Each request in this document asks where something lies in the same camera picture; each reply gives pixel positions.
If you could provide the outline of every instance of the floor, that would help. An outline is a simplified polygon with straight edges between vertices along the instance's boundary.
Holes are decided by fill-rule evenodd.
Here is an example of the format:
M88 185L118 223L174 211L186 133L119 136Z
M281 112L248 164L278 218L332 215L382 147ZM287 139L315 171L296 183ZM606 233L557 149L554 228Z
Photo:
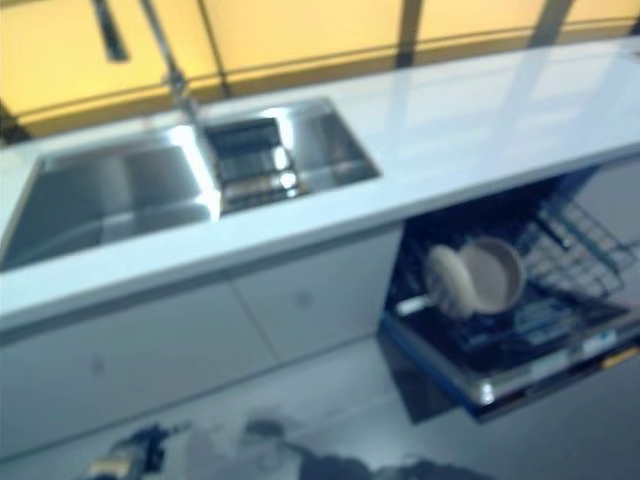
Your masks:
M418 458L432 462L425 463L431 476L420 478L640 478L640 358L486 423L476 422L433 386L416 387L414 400L407 409L372 338L0 464L0 478L78 479L92 459L140 426L183 421L192 428L167 442L157 480L300 478L300 454L281 441L247 435L247 425L257 420L277 423L288 441L314 452L316 461L338 456L328 463L349 466L351 476L331 477L336 479L371 478L358 476L365 471L399 478L380 469ZM305 475L319 478L317 472Z

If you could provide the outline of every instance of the sink basin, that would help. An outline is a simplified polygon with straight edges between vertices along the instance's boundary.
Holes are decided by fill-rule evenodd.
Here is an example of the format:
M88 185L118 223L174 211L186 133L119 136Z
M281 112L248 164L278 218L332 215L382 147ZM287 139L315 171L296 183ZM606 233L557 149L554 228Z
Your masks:
M38 160L0 270L376 177L327 100Z

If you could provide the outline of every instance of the open dishwasher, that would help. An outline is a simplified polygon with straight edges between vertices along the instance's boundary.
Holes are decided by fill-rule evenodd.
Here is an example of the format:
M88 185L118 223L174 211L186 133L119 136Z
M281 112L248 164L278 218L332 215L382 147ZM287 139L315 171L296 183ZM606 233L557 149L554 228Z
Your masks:
M479 418L640 352L640 158L626 158L407 221L382 332ZM590 210L597 210L597 215ZM419 300L425 257L497 237L523 260L517 304L460 321Z

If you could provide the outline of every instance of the white cabinet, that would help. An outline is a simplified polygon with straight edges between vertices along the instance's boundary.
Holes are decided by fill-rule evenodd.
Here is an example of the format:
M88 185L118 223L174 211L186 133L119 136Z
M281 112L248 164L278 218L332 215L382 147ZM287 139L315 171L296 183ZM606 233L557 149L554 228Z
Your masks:
M25 339L0 350L0 457L274 364L228 283Z
M402 225L236 270L231 281L280 360L373 334Z

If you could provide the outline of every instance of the faucet spout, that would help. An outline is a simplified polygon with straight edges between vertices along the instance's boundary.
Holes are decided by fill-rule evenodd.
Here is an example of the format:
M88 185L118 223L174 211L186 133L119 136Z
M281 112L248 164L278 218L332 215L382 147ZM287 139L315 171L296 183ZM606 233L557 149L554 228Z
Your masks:
M98 18L98 24L102 31L102 37L107 49L107 56L111 61L124 62L128 61L129 55L127 54L124 42L118 33L115 21L109 10L107 0L91 0L96 16ZM139 0L142 10L144 11L151 31L156 40L156 44L162 54L162 59L167 66L167 75L163 78L163 83L169 86L171 92L171 99L174 105L180 109L187 121L192 124L197 130L199 130L198 123L198 104L189 95L187 88L187 81L184 73L178 67L175 61L167 36L160 25L158 15L151 3L151 0Z
M104 41L104 46L107 50L107 57L112 62L128 61L129 54L124 46L122 37L120 37L116 23L113 21L113 16L109 10L109 4L106 0L91 0L91 3L93 4L93 8L96 12L98 25L100 25L102 40Z

